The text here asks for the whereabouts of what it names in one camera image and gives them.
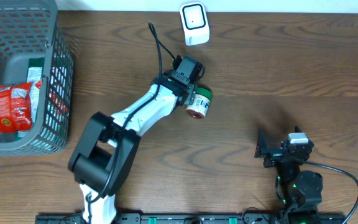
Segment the green lid white jar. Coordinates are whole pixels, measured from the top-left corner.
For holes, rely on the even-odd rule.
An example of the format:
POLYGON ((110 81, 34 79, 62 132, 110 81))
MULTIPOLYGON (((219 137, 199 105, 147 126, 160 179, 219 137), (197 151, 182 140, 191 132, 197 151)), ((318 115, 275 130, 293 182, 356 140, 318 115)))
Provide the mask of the green lid white jar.
POLYGON ((193 103, 186 107, 187 114, 194 119, 205 118, 212 99, 213 94, 210 90, 198 88, 193 103))

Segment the green 3M wipes pack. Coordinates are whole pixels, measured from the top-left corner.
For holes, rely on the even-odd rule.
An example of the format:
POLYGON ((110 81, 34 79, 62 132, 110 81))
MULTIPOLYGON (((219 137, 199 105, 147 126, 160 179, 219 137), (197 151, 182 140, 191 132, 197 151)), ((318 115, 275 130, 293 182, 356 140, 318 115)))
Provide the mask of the green 3M wipes pack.
POLYGON ((31 119, 32 124, 35 124, 37 119, 37 110, 40 97, 40 86, 42 84, 42 75, 45 59, 42 58, 30 58, 29 67, 27 71, 27 83, 31 83, 29 91, 30 103, 31 103, 31 119))

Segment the red snack bag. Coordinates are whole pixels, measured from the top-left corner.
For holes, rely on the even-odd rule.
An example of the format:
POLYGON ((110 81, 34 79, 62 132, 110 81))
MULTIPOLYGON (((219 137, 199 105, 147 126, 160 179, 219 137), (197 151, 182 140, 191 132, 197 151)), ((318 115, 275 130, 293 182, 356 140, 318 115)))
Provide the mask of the red snack bag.
POLYGON ((0 134, 28 131, 32 127, 31 85, 0 85, 0 134))

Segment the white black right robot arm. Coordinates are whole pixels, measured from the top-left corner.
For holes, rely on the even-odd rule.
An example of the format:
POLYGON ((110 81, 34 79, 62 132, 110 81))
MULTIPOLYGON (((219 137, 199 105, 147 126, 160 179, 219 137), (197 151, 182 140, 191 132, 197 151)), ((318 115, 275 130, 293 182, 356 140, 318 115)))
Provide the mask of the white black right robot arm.
POLYGON ((277 148, 269 147, 264 132, 258 130, 255 157, 264 160, 265 168, 276 169, 281 198, 291 212, 316 210, 322 202, 322 176, 310 170, 300 170, 313 148, 313 142, 298 126, 277 148))

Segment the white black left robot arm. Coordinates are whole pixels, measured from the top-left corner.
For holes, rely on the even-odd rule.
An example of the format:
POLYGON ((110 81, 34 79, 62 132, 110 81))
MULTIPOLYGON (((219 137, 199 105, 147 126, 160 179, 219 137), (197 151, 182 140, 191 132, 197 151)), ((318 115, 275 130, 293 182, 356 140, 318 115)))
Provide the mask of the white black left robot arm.
POLYGON ((177 107, 194 102, 204 65, 186 56, 177 57, 172 67, 126 109, 110 116, 97 112, 88 120, 68 163, 84 198, 82 223, 112 223, 116 193, 129 175, 142 135, 177 107))

